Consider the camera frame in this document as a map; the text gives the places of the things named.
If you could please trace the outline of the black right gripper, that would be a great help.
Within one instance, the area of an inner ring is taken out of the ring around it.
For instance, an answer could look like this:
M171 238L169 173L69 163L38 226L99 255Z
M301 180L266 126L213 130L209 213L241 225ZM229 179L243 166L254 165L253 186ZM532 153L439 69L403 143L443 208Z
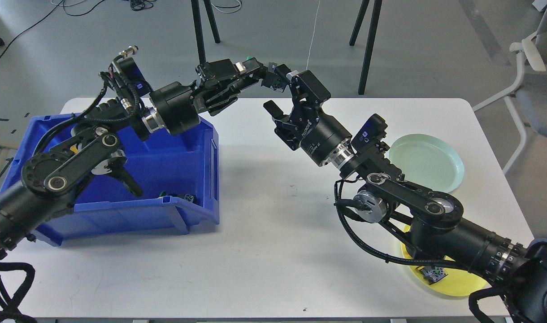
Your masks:
M273 70L290 87L293 103L290 115L284 114L273 100L263 104L275 123L275 134L291 150L303 149L317 166L324 166L334 150L352 138L335 117L318 112L331 93L310 70L290 71L285 64Z

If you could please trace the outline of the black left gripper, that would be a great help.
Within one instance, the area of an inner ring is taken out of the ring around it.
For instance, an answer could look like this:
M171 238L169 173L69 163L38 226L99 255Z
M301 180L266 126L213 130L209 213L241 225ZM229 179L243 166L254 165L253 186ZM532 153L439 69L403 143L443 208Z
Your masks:
M198 113L208 112L210 116L216 116L238 100L240 90L265 78L267 66L254 57L236 64L223 59L200 64L196 73L200 79L196 86L195 83L183 85L173 82L150 92L150 133L164 128L173 136L179 135L200 124Z

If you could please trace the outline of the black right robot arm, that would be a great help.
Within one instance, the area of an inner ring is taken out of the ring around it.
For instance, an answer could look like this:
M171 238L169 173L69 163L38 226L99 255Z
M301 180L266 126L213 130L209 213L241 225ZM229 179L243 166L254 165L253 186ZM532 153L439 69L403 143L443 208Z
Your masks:
M467 271L490 284L469 296L469 309L481 323L491 319L478 306L483 298L500 297L516 323L547 323L547 239L527 248L513 244L463 218L454 196L405 180L385 156L386 121L373 114L352 136L322 110L330 93L311 71L290 72L270 63L263 86L289 86L293 109L284 114L273 101L264 104L275 133L292 150L303 149L318 165L332 163L340 171L334 205L348 235L365 252L385 262ZM378 223L401 243L410 258L370 247L354 233L347 219Z

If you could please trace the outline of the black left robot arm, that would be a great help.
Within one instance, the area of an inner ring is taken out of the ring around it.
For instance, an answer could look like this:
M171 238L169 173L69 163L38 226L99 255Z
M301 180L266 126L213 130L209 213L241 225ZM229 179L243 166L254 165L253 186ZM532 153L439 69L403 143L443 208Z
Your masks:
M103 88L81 114L52 127L24 163L21 180L0 196L0 322L35 323L18 309L34 282L26 262L3 262L22 239L35 241L33 230L48 219L71 213L74 203L97 175L118 180L134 196L142 188L124 168L126 156L118 131L131 127L137 137L166 130L179 135L200 123L200 113L215 116L239 93L264 79L268 67L255 58L203 62L200 84L174 82L152 90L142 77L130 46L101 72Z

